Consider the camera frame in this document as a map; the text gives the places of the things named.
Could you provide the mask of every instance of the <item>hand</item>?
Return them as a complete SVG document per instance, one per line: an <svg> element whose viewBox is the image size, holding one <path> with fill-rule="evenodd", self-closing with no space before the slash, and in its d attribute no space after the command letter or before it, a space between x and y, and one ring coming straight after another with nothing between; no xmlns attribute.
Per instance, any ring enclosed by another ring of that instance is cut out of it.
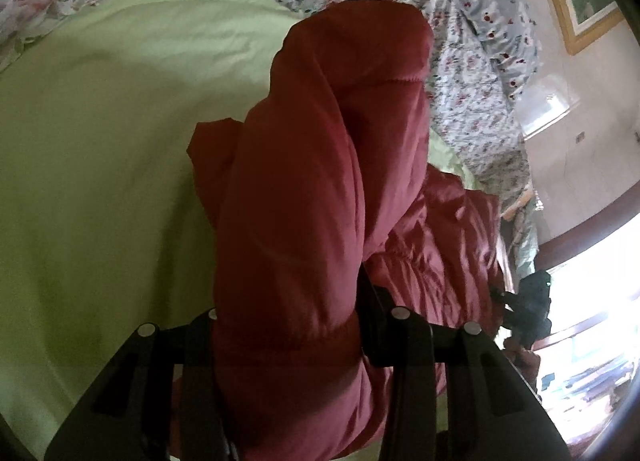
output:
<svg viewBox="0 0 640 461"><path fill-rule="evenodd" d="M529 383L531 388L537 392L536 380L540 372L540 357L533 351L527 351L513 337L507 338L503 345L502 352L504 355L520 371L522 377Z"/></svg>

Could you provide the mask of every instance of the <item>red fabric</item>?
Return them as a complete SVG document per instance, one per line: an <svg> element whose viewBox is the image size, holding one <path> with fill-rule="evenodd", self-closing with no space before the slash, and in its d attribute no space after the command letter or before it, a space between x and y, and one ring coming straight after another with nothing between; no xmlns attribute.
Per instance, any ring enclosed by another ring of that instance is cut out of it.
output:
<svg viewBox="0 0 640 461"><path fill-rule="evenodd" d="M432 44L412 6L343 2L290 30L244 124L196 128L216 381L243 459L327 460L382 434L391 372L360 351L362 261L431 322L495 330L498 200L425 174Z"/></svg>

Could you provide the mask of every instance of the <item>green bed sheet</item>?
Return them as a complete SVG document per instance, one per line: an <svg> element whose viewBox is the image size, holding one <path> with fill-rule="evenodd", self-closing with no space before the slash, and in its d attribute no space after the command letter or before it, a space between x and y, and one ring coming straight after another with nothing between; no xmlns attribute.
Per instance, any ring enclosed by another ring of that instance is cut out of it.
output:
<svg viewBox="0 0 640 461"><path fill-rule="evenodd" d="M298 20L273 0L108 0L0 75L0 413L40 459L133 329L212 305L186 148L265 97ZM430 161L479 186L436 134Z"/></svg>

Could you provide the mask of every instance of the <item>red cloth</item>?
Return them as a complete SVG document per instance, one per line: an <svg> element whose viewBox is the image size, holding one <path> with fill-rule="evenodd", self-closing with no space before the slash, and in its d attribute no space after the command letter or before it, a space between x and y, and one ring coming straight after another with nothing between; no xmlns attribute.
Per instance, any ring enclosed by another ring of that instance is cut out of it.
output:
<svg viewBox="0 0 640 461"><path fill-rule="evenodd" d="M196 128L216 381L243 459L327 460L382 434L391 372L360 351L361 262L431 322L496 328L498 200L425 175L432 44L412 6L343 2L290 30L244 124Z"/></svg>

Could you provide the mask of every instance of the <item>wall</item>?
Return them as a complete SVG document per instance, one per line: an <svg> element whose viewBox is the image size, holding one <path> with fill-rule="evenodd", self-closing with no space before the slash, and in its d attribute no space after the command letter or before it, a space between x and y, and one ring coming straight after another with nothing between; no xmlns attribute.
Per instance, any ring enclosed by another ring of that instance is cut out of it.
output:
<svg viewBox="0 0 640 461"><path fill-rule="evenodd" d="M545 207L536 221L545 242L640 181L640 144L634 134L640 128L640 47L622 22L569 56L550 0L527 1L538 24L542 65L516 115L526 127L550 107L558 114L568 108L564 118L526 142L534 186Z"/></svg>

